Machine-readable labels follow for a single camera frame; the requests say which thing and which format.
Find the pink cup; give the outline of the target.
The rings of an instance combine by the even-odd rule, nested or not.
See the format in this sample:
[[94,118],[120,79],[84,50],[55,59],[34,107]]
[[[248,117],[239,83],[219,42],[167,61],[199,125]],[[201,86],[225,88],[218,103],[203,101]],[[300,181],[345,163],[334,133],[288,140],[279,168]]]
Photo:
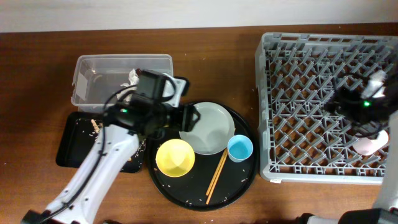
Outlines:
[[369,156],[389,142],[389,135],[386,131],[380,131],[376,139],[359,138],[357,142],[353,144],[353,149],[364,156]]

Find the grey plate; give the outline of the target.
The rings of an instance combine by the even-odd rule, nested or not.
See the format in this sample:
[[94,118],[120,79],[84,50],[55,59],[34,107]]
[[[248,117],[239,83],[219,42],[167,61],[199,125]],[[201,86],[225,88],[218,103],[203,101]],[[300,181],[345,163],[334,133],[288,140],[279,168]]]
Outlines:
[[201,117],[190,132],[179,132],[180,139],[204,156],[217,154],[227,147],[234,136],[233,117],[223,106],[212,102],[194,104]]

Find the yellow bowl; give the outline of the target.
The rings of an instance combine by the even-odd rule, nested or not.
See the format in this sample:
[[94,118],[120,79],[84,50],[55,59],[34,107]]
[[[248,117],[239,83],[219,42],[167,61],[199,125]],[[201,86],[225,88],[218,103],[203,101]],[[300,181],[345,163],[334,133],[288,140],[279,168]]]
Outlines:
[[171,139],[160,145],[155,163],[168,177],[181,177],[190,172],[195,163],[195,153],[189,143],[181,139]]

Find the wooden chopstick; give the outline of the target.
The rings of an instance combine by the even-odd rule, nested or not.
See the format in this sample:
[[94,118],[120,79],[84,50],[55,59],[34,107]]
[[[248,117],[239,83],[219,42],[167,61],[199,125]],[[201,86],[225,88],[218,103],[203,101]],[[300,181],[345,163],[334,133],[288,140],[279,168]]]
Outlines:
[[223,161],[222,161],[222,163],[221,163],[221,167],[220,167],[220,169],[219,169],[219,171],[218,171],[218,173],[217,173],[217,175],[216,175],[216,179],[215,179],[215,182],[214,182],[214,184],[213,184],[213,186],[212,186],[212,188],[211,188],[210,194],[209,194],[209,196],[207,196],[207,199],[206,199],[206,202],[205,202],[206,205],[208,205],[208,204],[210,203],[211,197],[212,197],[212,195],[213,195],[213,192],[214,192],[215,187],[216,187],[216,185],[217,185],[218,179],[219,179],[219,177],[220,177],[220,175],[221,175],[221,171],[222,171],[223,166],[224,166],[224,164],[225,164],[227,155],[228,155],[228,152],[226,151],[225,157],[224,157],[224,159],[223,159]]
[[222,156],[221,156],[221,158],[220,158],[220,161],[219,161],[219,163],[218,163],[218,165],[217,165],[217,167],[216,167],[215,173],[213,174],[213,177],[212,177],[212,179],[211,179],[211,182],[210,182],[210,184],[209,184],[209,186],[208,186],[208,189],[207,189],[207,191],[206,191],[206,196],[209,196],[209,194],[210,194],[211,188],[212,188],[212,186],[213,186],[213,184],[214,184],[214,182],[215,182],[216,175],[217,175],[217,173],[218,173],[218,171],[219,171],[219,169],[220,169],[220,167],[221,167],[221,163],[222,163],[222,161],[223,161],[223,159],[224,159],[224,157],[225,157],[226,151],[227,151],[227,149],[224,149],[223,154],[222,154]]

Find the white tissue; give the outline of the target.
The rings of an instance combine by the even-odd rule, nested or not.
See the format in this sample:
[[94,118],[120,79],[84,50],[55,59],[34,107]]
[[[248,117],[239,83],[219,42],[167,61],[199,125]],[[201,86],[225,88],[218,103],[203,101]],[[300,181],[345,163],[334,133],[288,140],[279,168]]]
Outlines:
[[138,76],[138,74],[136,72],[136,69],[132,69],[129,72],[128,81],[129,81],[128,83],[122,83],[121,84],[121,86],[124,87],[124,88],[128,87],[128,89],[123,90],[121,93],[124,93],[124,92],[126,92],[128,90],[135,90],[137,88],[137,84],[139,83],[139,76]]

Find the blue cup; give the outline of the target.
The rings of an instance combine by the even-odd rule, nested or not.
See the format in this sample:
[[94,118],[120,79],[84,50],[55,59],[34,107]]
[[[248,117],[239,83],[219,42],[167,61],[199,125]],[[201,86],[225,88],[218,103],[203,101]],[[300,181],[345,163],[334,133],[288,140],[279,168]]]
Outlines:
[[242,162],[252,155],[254,146],[247,136],[235,135],[228,141],[227,150],[233,162]]

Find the round black tray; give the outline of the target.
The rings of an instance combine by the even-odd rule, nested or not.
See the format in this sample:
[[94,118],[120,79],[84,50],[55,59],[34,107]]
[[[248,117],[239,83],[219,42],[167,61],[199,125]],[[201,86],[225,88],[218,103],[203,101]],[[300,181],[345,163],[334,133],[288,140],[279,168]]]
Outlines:
[[257,136],[243,116],[228,106],[224,108],[232,115],[235,133],[248,137],[253,143],[254,152],[240,163],[226,160],[209,203],[206,203],[205,193],[222,153],[210,156],[197,154],[193,168],[187,174],[169,177],[157,167],[155,156],[161,144],[179,138],[178,132],[165,131],[162,138],[147,141],[145,157],[152,181],[165,198],[180,207],[201,212],[226,207],[242,197],[255,179],[260,157]]

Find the food scraps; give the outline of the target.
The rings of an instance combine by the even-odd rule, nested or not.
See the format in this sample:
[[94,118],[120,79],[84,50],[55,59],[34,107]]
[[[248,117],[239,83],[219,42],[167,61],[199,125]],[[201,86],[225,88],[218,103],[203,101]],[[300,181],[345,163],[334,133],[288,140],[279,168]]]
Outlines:
[[[98,138],[100,136],[100,129],[103,127],[103,122],[95,119],[91,119],[90,122],[93,127],[93,131],[91,134],[89,134],[89,136],[94,137],[94,143],[97,143]],[[138,150],[133,156],[131,156],[128,162],[130,163],[136,162],[141,166],[144,160],[145,149],[146,149],[146,140],[144,139],[139,143]]]

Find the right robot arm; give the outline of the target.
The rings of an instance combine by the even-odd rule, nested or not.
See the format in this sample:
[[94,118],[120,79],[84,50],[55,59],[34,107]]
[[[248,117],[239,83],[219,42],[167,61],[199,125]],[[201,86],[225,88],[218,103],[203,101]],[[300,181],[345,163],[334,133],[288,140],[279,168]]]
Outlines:
[[397,223],[397,71],[379,70],[370,77],[350,73],[365,82],[362,91],[338,88],[337,80],[346,75],[332,79],[334,94],[325,110],[348,119],[357,138],[375,136],[389,128],[391,148],[379,195],[370,209],[348,211],[337,220],[304,213],[295,223]]

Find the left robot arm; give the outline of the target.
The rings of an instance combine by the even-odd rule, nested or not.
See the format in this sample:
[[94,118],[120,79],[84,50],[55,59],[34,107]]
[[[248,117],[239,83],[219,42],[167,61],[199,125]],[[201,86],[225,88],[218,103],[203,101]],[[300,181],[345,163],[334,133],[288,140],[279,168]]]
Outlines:
[[200,120],[193,105],[181,105],[190,82],[184,77],[140,70],[139,81],[109,97],[98,138],[63,191],[42,212],[29,210],[22,223],[93,223],[124,164],[140,142],[163,129],[189,132]]

